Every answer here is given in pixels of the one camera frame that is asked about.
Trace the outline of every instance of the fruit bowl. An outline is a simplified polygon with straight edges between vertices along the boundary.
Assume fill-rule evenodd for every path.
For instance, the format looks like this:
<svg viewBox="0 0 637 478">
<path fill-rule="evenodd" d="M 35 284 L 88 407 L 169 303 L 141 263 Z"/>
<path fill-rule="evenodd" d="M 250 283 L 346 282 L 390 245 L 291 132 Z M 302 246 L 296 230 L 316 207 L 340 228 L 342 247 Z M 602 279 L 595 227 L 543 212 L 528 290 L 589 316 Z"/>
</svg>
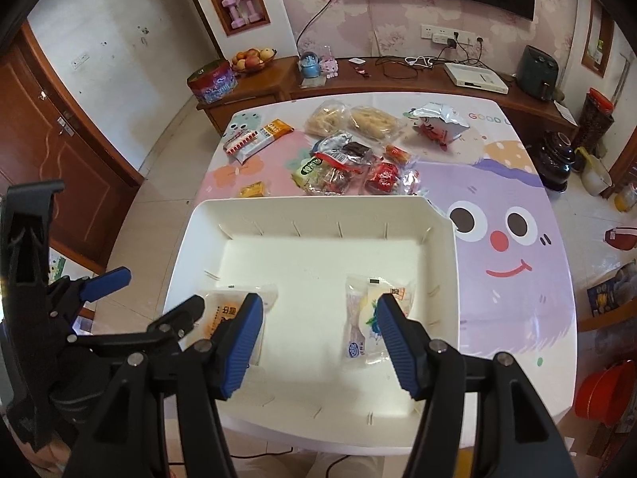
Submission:
<svg viewBox="0 0 637 478">
<path fill-rule="evenodd" d="M 262 71 L 262 69 L 264 69 L 268 65 L 268 63 L 270 63 L 276 57 L 276 50 L 274 50 L 274 52 L 275 54 L 267 61 L 263 61 L 262 63 L 256 66 L 246 67 L 243 70 L 238 69 L 236 65 L 233 65 L 231 63 L 233 72 L 235 72 L 235 74 L 238 74 L 238 75 L 250 75 L 250 74 L 255 74 L 257 72 L 260 72 Z"/>
</svg>

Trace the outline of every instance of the cartoon eye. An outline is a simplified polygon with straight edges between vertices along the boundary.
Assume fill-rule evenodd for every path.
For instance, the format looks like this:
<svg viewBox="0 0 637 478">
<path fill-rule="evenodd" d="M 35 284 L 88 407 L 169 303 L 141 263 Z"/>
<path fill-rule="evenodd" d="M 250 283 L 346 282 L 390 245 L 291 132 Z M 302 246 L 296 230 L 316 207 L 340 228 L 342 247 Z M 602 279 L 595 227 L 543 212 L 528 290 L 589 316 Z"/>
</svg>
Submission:
<svg viewBox="0 0 637 478">
<path fill-rule="evenodd" d="M 527 209 L 512 206 L 506 211 L 506 229 L 522 246 L 530 246 L 537 239 L 537 223 Z"/>
<path fill-rule="evenodd" d="M 455 224 L 455 236 L 463 241 L 474 243 L 487 233 L 487 217 L 482 208 L 471 201 L 456 201 L 447 215 Z"/>
</svg>

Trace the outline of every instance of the pink dumbbell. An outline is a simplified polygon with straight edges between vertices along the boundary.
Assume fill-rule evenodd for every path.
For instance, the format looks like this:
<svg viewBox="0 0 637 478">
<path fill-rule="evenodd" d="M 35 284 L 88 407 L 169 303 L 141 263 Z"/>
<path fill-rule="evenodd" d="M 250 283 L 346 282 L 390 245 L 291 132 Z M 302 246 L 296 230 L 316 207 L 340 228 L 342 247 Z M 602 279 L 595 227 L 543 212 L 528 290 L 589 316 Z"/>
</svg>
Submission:
<svg viewBox="0 0 637 478">
<path fill-rule="evenodd" d="M 241 17 L 239 9 L 237 9 L 239 0 L 223 0 L 221 4 L 228 9 L 228 12 L 230 12 L 230 15 L 233 17 L 233 22 L 231 23 L 232 28 L 240 28 L 245 25 L 245 19 Z"/>
<path fill-rule="evenodd" d="M 250 20 L 251 23 L 258 22 L 259 20 L 263 19 L 263 14 L 256 11 L 256 9 L 254 8 L 254 4 L 252 3 L 252 0 L 245 0 L 245 4 L 248 7 L 248 12 L 249 12 L 248 20 Z"/>
</svg>

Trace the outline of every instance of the white router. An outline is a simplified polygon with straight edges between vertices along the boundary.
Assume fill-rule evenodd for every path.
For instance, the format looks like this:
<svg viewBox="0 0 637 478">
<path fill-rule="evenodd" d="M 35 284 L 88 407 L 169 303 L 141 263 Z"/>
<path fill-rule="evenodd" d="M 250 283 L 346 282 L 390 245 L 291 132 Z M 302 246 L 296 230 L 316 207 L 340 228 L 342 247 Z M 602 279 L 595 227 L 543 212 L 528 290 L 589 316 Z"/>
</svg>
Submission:
<svg viewBox="0 0 637 478">
<path fill-rule="evenodd" d="M 445 71 L 453 84 L 463 88 L 475 88 L 498 94 L 507 94 L 509 88 L 493 70 L 478 66 L 445 63 Z"/>
</svg>

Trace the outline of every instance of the wooden tv stand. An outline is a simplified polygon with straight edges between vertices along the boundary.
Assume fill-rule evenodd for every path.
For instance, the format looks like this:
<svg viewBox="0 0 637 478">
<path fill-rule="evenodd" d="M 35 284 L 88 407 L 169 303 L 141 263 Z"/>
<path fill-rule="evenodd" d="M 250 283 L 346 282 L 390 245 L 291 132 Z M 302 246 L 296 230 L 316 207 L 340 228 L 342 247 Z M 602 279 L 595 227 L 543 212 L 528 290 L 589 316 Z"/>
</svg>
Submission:
<svg viewBox="0 0 637 478">
<path fill-rule="evenodd" d="M 442 65 L 431 70 L 419 70 L 413 78 L 413 70 L 395 63 L 385 64 L 387 75 L 384 75 L 383 66 L 376 65 L 376 60 L 367 58 L 367 62 L 361 65 L 369 74 L 368 78 L 364 78 L 347 59 L 339 59 L 338 77 L 328 79 L 320 88 L 301 89 L 299 85 L 303 78 L 298 72 L 296 58 L 277 59 L 262 72 L 241 79 L 237 88 L 222 100 L 214 104 L 200 104 L 197 108 L 205 110 L 219 132 L 223 133 L 232 114 L 271 102 L 365 92 L 428 92 L 467 95 L 497 102 L 525 144 L 542 136 L 546 130 L 561 131 L 569 138 L 575 136 L 577 127 L 562 118 L 552 101 L 543 102 L 525 94 L 515 82 L 511 83 L 508 94 L 496 94 L 456 86 Z"/>
</svg>

